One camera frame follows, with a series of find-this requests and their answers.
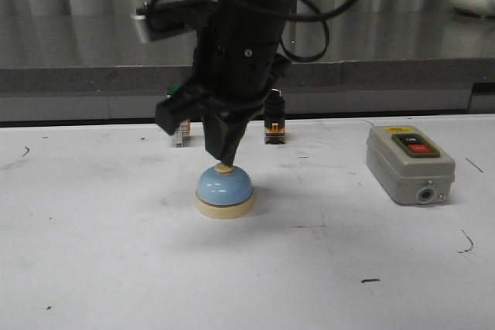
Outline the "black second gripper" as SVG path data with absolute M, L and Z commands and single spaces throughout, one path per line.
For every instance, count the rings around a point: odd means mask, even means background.
M 274 43 L 246 43 L 215 26 L 197 36 L 193 76 L 156 105 L 155 123 L 173 135 L 183 121 L 201 117 L 206 151 L 232 166 L 251 112 L 291 62 Z

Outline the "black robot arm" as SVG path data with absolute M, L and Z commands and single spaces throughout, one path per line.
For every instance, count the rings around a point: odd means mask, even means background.
M 241 0 L 287 13 L 294 0 Z M 198 32 L 192 76 L 155 109 L 155 122 L 167 134 L 199 117 L 205 149 L 233 165 L 250 119 L 264 106 L 288 60 L 277 54 L 285 22 L 218 0 L 207 26 Z

